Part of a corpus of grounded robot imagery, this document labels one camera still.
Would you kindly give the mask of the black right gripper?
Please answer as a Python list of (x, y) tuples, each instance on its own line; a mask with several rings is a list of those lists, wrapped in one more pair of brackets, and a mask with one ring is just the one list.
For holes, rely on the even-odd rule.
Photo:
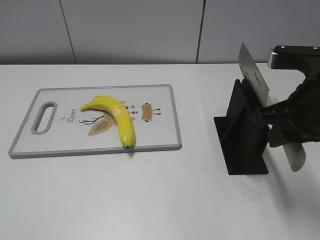
[(288, 143), (320, 140), (320, 61), (313, 59), (305, 80), (287, 100), (255, 109), (251, 114), (256, 126), (272, 125), (268, 143), (276, 148)]

